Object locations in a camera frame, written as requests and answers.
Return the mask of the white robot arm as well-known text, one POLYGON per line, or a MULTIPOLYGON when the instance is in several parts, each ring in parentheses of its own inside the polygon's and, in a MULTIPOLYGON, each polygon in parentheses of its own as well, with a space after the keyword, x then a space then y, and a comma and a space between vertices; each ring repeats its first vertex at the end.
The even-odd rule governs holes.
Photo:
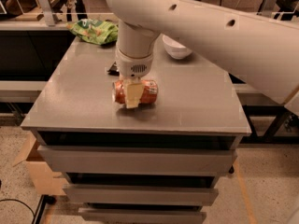
POLYGON ((292 113, 299 111, 299 28, 194 0, 107 0, 119 18, 116 61, 121 75, 143 77, 160 34, 238 77, 292 113))

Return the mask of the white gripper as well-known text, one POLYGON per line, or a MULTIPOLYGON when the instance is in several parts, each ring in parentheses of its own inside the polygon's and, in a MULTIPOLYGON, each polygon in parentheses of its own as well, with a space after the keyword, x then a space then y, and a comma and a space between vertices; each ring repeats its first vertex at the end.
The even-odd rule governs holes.
POLYGON ((150 72, 153 55, 151 54, 145 58, 131 58, 117 49, 115 61, 118 71, 123 78, 135 78, 125 79, 123 81, 123 90, 126 107, 129 109, 137 108, 144 91, 144 84, 140 78, 150 72))

